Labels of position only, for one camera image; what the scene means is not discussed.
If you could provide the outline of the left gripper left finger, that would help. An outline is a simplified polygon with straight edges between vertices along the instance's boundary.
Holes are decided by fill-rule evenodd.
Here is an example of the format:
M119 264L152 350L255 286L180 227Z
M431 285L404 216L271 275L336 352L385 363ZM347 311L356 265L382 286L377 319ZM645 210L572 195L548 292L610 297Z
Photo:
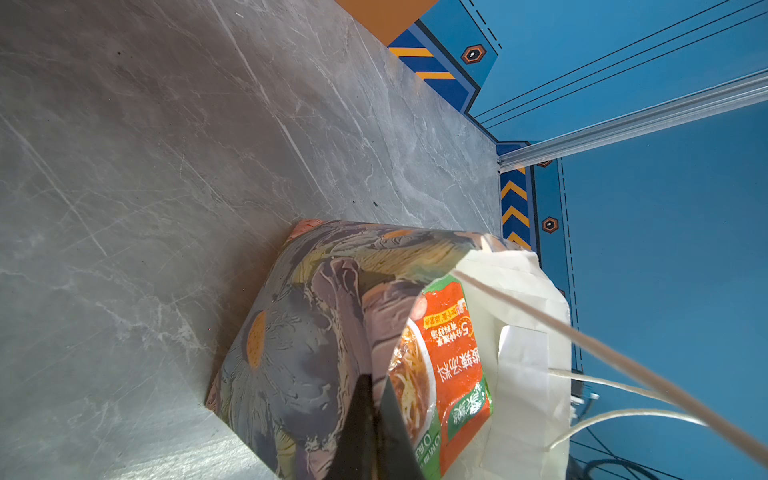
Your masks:
M376 460L375 407L372 378L357 379L338 448L326 476L329 480L370 480Z

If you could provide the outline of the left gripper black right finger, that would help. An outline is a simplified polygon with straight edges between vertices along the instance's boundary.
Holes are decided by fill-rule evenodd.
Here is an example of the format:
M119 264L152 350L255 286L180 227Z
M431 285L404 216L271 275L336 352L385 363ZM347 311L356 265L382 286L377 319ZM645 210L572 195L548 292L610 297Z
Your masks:
M425 479L390 381L385 384L376 415L376 441L376 471L379 479Z

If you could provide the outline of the green orange snack packet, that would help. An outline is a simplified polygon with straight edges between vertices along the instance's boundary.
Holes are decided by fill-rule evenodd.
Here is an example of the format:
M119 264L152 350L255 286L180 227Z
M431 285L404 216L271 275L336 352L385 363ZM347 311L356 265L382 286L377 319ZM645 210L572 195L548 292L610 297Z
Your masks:
M420 294L389 365L389 380L426 479L442 478L492 411L461 283L446 276Z

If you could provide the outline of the floral paper gift bag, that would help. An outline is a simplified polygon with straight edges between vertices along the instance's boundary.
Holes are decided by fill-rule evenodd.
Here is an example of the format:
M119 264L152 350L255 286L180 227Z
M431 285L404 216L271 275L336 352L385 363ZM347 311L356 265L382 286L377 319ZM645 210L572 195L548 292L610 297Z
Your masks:
M420 294L453 276L475 330L493 411L440 479L562 479L573 353L586 350L662 401L661 418L701 425L759 463L767 448L690 394L571 324L570 308L518 244L464 231L299 222L211 385L207 406L282 479L327 479L361 375L376 415Z

